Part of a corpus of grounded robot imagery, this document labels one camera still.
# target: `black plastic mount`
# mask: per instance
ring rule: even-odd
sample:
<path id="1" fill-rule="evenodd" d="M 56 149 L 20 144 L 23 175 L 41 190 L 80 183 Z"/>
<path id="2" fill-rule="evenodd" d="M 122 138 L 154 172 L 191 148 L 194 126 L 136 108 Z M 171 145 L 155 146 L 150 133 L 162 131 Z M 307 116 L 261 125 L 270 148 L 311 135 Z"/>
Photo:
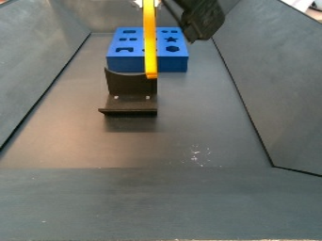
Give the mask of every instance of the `black plastic mount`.
<path id="1" fill-rule="evenodd" d="M 183 9 L 182 18 L 167 0 L 162 0 L 166 8 L 175 17 L 187 40 L 208 40 L 226 21 L 226 15 L 218 0 L 174 0 Z"/>
<path id="2" fill-rule="evenodd" d="M 110 95 L 104 115 L 158 115 L 158 79 L 147 79 L 146 74 L 127 74 L 110 71 L 106 80 Z"/>

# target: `bin floor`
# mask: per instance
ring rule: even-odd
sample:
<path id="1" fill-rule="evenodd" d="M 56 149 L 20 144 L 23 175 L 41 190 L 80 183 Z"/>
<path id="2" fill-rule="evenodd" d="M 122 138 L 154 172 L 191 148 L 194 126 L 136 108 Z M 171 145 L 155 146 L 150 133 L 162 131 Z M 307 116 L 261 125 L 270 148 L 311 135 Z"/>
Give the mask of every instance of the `bin floor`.
<path id="1" fill-rule="evenodd" d="M 111 37 L 88 39 L 1 151 L 1 238 L 321 238 L 322 180 L 270 166 L 213 42 L 160 74 L 155 118 L 106 118 Z"/>
<path id="2" fill-rule="evenodd" d="M 160 73 L 159 115 L 106 118 L 104 55 L 94 35 L 0 155 L 0 168 L 270 167 L 211 41 L 187 73 Z"/>

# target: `blue foam block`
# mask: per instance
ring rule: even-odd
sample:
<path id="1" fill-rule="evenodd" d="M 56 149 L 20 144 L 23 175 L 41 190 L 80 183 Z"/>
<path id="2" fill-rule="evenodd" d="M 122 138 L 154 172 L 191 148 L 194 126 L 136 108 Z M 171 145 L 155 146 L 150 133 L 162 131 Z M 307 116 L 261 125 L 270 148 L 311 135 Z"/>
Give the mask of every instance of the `blue foam block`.
<path id="1" fill-rule="evenodd" d="M 107 52 L 114 72 L 144 72 L 143 28 L 119 27 Z M 158 27 L 159 72 L 186 72 L 188 53 L 179 27 Z"/>

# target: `gray bin wall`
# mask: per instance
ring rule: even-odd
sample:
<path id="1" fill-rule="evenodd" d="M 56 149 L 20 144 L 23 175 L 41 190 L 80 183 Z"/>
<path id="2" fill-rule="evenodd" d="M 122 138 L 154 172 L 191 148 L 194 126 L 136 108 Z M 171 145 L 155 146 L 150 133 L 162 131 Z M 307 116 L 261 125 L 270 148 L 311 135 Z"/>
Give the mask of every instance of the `gray bin wall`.
<path id="1" fill-rule="evenodd" d="M 52 1 L 0 7 L 0 147 L 90 35 Z"/>
<path id="2" fill-rule="evenodd" d="M 322 24 L 243 0 L 214 40 L 274 165 L 322 174 Z"/>

